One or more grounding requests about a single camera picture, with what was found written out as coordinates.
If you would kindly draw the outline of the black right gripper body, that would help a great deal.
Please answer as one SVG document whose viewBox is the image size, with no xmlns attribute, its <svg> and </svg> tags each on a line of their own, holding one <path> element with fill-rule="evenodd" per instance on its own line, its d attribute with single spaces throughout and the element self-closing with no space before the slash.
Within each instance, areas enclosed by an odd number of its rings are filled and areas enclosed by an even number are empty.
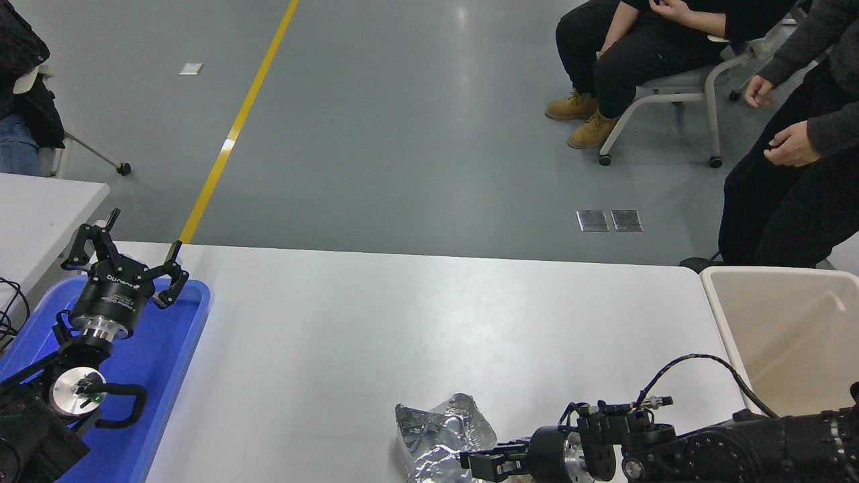
<svg viewBox="0 0 859 483">
<path fill-rule="evenodd" d="M 542 426 L 531 436 L 525 464 L 534 482 L 570 482 L 566 468 L 568 426 Z"/>
</svg>

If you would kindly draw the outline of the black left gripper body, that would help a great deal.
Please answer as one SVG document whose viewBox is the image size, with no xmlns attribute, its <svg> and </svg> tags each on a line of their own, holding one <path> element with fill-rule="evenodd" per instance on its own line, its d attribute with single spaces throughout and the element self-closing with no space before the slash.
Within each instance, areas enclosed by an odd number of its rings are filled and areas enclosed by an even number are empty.
<svg viewBox="0 0 859 483">
<path fill-rule="evenodd" d="M 109 260 L 95 262 L 68 322 L 83 332 L 85 322 L 101 317 L 117 322 L 122 334 L 133 334 L 147 300 L 154 294 L 150 279 L 137 279 L 145 269 L 147 266 L 133 259 L 120 260 L 119 268 Z"/>
</svg>

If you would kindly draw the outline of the person's left hand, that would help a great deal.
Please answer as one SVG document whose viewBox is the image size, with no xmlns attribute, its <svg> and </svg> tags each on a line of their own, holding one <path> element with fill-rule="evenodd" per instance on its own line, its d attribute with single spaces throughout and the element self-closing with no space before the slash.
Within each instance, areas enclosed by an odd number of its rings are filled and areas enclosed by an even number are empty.
<svg viewBox="0 0 859 483">
<path fill-rule="evenodd" d="M 654 13 L 676 23 L 685 23 L 691 15 L 691 9 L 687 3 L 681 0 L 650 1 L 648 3 Z"/>
<path fill-rule="evenodd" d="M 804 167 L 822 159 L 808 137 L 807 120 L 793 123 L 769 141 L 764 156 L 777 166 Z"/>
</svg>

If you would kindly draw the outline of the person's right hand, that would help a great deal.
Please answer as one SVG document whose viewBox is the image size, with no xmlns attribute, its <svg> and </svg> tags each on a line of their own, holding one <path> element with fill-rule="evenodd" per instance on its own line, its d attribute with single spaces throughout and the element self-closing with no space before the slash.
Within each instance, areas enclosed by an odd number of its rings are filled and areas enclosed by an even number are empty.
<svg viewBox="0 0 859 483">
<path fill-rule="evenodd" d="M 775 85 L 772 82 L 760 74 L 755 74 L 748 81 L 748 88 L 746 88 L 744 95 L 745 102 L 754 108 L 770 106 L 776 101 L 776 98 L 773 97 L 774 89 Z"/>
</svg>

